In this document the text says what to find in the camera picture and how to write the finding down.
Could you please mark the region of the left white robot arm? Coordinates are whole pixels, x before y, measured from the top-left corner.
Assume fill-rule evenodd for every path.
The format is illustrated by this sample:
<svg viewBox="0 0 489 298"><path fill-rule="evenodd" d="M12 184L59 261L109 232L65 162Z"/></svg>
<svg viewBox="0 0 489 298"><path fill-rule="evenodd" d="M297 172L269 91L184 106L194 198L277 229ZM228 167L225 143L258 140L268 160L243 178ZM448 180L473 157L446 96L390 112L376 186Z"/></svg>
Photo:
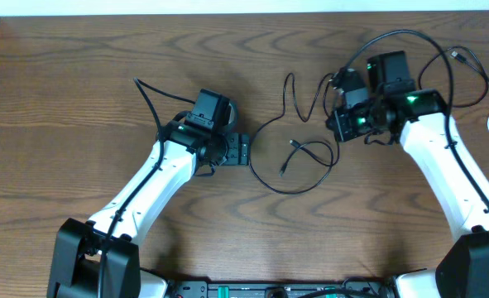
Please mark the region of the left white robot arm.
<svg viewBox="0 0 489 298"><path fill-rule="evenodd" d="M141 169L105 207L69 218L55 240L49 297L163 297L165 279L141 269L139 248L176 191L202 166L245 166L249 137L235 132L237 105L203 89L158 135Z"/></svg>

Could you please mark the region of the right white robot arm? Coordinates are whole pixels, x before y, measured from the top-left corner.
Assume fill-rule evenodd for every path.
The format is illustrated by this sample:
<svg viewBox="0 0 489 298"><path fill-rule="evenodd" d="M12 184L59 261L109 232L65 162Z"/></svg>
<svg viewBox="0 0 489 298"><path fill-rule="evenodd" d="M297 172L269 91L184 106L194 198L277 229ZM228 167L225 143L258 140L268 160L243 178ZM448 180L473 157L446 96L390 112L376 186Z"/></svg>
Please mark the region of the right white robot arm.
<svg viewBox="0 0 489 298"><path fill-rule="evenodd" d="M405 52L373 56L369 80L341 69L331 84L343 101L326 125L337 142L389 132L421 169L453 236L433 270L394 276L383 297L489 297L489 181L435 89L418 89Z"/></svg>

